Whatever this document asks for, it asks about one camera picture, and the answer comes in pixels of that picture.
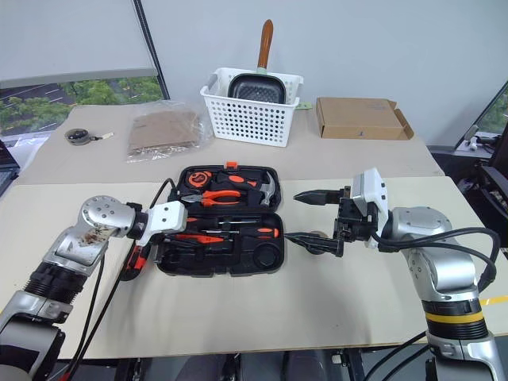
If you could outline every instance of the orange-handled pliers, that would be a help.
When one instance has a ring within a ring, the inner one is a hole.
[[[191,194],[183,196],[182,201],[185,202],[201,202],[201,204],[207,208],[213,205],[234,205],[238,201],[215,201],[216,198],[220,197],[240,197],[241,193],[238,190],[207,190],[202,194]]]

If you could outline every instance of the table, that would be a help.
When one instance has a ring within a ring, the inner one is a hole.
[[[454,228],[481,225],[449,178],[385,180],[390,208],[431,206],[446,214]],[[337,206],[308,206],[295,202],[292,196],[311,189],[338,189],[351,181],[283,181],[278,214],[285,231],[331,234]],[[0,260],[4,264],[0,306],[24,286],[56,236],[75,224],[86,198],[108,194],[123,202],[148,205],[158,186],[88,183],[11,187],[0,201]],[[481,252],[490,250],[488,237],[459,237],[458,241]],[[104,303],[129,245],[128,239],[110,240],[98,306]],[[137,279],[119,286],[87,358],[393,344],[425,329],[421,303],[402,254],[379,253],[356,242],[347,244],[339,259],[330,254],[312,256],[287,242],[286,256],[275,274],[240,278],[172,277],[148,262]],[[500,256],[498,279],[483,297],[504,295],[506,275],[508,261]],[[75,351],[93,286],[94,277],[78,295],[75,309],[62,327],[67,333],[62,358]],[[508,333],[508,303],[486,306],[484,313],[491,331]]]
[[[225,164],[274,167],[282,180],[350,178],[376,165],[382,176],[443,175],[419,137],[411,140],[321,139],[315,110],[297,110],[286,148],[213,139],[203,148],[162,160],[126,163],[127,141],[138,105],[76,106],[40,148],[18,184],[159,182],[185,167]],[[87,129],[110,139],[75,147],[64,134]]]

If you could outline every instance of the cardboard box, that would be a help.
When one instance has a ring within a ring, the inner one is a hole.
[[[318,98],[321,137],[408,140],[414,132],[396,102],[374,98]]]

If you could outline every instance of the black frying pan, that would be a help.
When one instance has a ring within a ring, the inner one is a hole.
[[[229,84],[228,97],[249,101],[286,103],[286,87],[283,81],[267,75],[268,53],[270,52],[273,24],[266,20],[261,33],[260,57],[256,74],[239,74]]]

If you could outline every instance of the white plastic basket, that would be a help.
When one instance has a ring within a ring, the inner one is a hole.
[[[218,68],[200,91],[210,113],[216,137],[249,143],[286,147],[293,112],[300,103],[299,89],[303,77],[267,73],[283,81],[286,87],[286,104],[256,102],[228,98],[229,83],[239,74],[255,73],[252,70]]]

